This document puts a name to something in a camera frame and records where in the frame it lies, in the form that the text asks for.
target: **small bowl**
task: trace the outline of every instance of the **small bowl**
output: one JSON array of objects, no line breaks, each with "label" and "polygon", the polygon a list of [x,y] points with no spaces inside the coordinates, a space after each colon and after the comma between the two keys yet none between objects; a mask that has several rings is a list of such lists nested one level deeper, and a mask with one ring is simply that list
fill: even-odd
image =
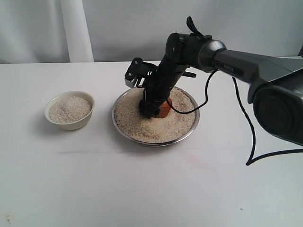
[{"label": "small bowl", "polygon": [[[194,108],[197,108],[197,107],[198,107],[197,102],[194,100],[194,98],[193,98],[189,93],[187,93],[186,91],[184,91],[184,90],[182,90],[182,89],[180,89],[180,88],[178,88],[178,87],[175,87],[175,88],[177,88],[178,90],[182,91],[182,92],[190,99],[190,101],[192,102]],[[198,125],[198,123],[199,123],[199,119],[200,119],[200,111],[199,111],[199,109],[195,111],[195,121],[194,121],[193,125],[191,126],[191,128],[188,130],[188,132],[187,132],[185,135],[183,135],[183,136],[181,136],[181,137],[179,137],[179,138],[177,138],[177,139],[175,139],[175,140],[168,141],[168,142],[164,142],[164,143],[146,143],[146,142],[142,142],[142,141],[135,140],[135,139],[131,138],[130,136],[128,136],[126,133],[124,133],[124,132],[119,128],[119,126],[118,126],[118,124],[117,124],[117,122],[116,122],[116,118],[115,118],[115,109],[116,109],[116,105],[118,104],[118,102],[120,101],[120,99],[121,99],[123,96],[125,96],[130,90],[132,90],[132,89],[129,89],[129,90],[125,91],[125,92],[116,100],[116,102],[115,102],[114,105],[113,105],[111,115],[112,115],[113,124],[114,124],[115,128],[117,129],[117,131],[118,131],[122,136],[128,138],[128,139],[131,140],[132,142],[138,143],[138,144],[143,145],[143,146],[146,146],[146,147],[163,147],[163,146],[168,146],[168,145],[172,145],[172,144],[175,144],[175,143],[178,143],[178,142],[184,140],[186,137],[188,137],[188,136],[196,129],[196,127],[197,127],[197,125]]]},{"label": "small bowl", "polygon": [[[87,114],[82,119],[80,119],[76,122],[72,122],[72,123],[57,123],[57,122],[52,121],[51,118],[49,117],[49,110],[52,107],[52,105],[54,105],[56,102],[59,102],[63,98],[74,97],[74,96],[84,98],[90,103],[91,110],[90,110],[89,114]],[[51,101],[49,101],[49,103],[45,107],[45,117],[47,118],[47,120],[49,122],[51,122],[55,125],[58,125],[62,129],[75,130],[75,129],[79,129],[79,128],[85,126],[89,122],[91,115],[93,113],[94,107],[95,107],[95,100],[88,93],[83,92],[83,91],[68,91],[68,92],[65,92],[65,93],[62,93],[62,94],[56,96]]]}]

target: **bowl rim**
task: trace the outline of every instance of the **bowl rim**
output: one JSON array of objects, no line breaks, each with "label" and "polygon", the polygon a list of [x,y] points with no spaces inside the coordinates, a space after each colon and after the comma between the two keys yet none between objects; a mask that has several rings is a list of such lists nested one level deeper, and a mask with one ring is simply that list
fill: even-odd
[{"label": "bowl rim", "polygon": [[[90,112],[89,112],[87,115],[85,115],[84,117],[82,117],[80,120],[77,120],[77,121],[71,122],[71,123],[58,123],[58,122],[52,121],[51,118],[49,117],[49,110],[47,111],[47,108],[48,108],[48,106],[50,105],[50,103],[53,102],[55,99],[58,99],[59,97],[65,95],[65,94],[72,94],[72,93],[82,93],[82,94],[85,94],[85,95],[87,95],[87,96],[89,96],[89,97],[91,98],[91,100],[92,100],[92,105],[91,105],[91,110],[90,110]],[[63,93],[61,93],[61,94],[55,96],[54,98],[52,98],[52,99],[46,104],[46,106],[45,106],[45,111],[44,111],[44,115],[45,115],[46,119],[47,119],[49,122],[53,123],[53,124],[56,124],[56,125],[71,125],[71,124],[75,124],[75,123],[78,123],[78,122],[83,121],[85,118],[87,118],[89,115],[91,115],[91,113],[93,112],[94,108],[95,108],[95,99],[94,99],[94,97],[93,97],[92,95],[90,95],[89,93],[84,92],[84,91],[67,91],[67,92],[63,92]]]},{"label": "bowl rim", "polygon": [[[194,108],[197,108],[198,107],[198,104],[197,102],[195,101],[195,99],[189,94],[187,93],[186,91],[184,91],[183,89],[179,88],[179,87],[174,87],[180,91],[182,91],[189,99],[190,101],[192,102],[192,104],[194,105]],[[200,111],[199,109],[195,111],[195,121],[193,123],[193,125],[191,126],[191,128],[188,130],[188,132],[177,138],[177,139],[174,139],[174,140],[171,140],[171,141],[167,141],[167,142],[163,142],[163,143],[147,143],[147,142],[142,142],[142,141],[139,141],[139,140],[136,140],[130,136],[128,136],[126,133],[124,133],[118,126],[117,122],[116,122],[116,118],[115,118],[115,108],[116,108],[116,105],[118,104],[118,102],[120,101],[120,99],[125,96],[130,90],[132,90],[133,88],[131,89],[128,89],[127,91],[125,91],[122,95],[119,96],[119,98],[115,101],[113,107],[112,107],[112,122],[115,126],[115,128],[118,130],[118,132],[123,135],[124,137],[128,138],[129,140],[135,142],[135,143],[138,143],[138,144],[141,144],[141,145],[144,145],[144,146],[147,146],[147,147],[164,147],[164,146],[168,146],[168,145],[171,145],[171,144],[174,144],[174,143],[177,143],[177,142],[180,142],[181,140],[184,140],[185,138],[187,138],[197,127],[198,123],[199,123],[199,120],[200,120]]]}]

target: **white curtain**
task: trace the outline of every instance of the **white curtain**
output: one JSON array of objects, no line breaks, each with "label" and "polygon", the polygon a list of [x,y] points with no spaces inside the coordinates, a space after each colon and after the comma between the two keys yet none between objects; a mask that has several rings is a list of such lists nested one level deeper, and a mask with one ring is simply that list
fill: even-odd
[{"label": "white curtain", "polygon": [[0,0],[0,63],[159,60],[191,15],[227,48],[295,56],[302,0]]}]

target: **rice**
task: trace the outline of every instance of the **rice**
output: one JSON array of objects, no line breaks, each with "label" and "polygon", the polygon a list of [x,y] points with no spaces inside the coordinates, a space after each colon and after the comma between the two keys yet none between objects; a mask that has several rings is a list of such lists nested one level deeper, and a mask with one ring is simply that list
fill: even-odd
[{"label": "rice", "polygon": [[[165,118],[143,117],[138,109],[143,89],[133,88],[116,105],[115,119],[118,127],[131,138],[146,143],[164,143],[185,135],[192,127],[196,115],[178,114],[172,109]],[[182,112],[192,110],[189,97],[177,88],[170,94],[173,106]]]},{"label": "rice", "polygon": [[88,115],[91,108],[89,101],[84,98],[66,97],[51,106],[49,117],[56,123],[72,123]]}]

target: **orange object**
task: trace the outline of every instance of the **orange object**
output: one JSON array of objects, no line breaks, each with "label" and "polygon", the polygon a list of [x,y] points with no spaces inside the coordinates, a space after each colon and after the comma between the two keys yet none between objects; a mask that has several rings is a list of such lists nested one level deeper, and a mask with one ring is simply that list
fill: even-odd
[{"label": "orange object", "polygon": [[169,111],[170,111],[170,106],[169,104],[165,101],[164,103],[162,103],[160,106],[160,113],[158,114],[157,117],[160,117],[160,118],[165,118],[168,114],[169,114]]}]

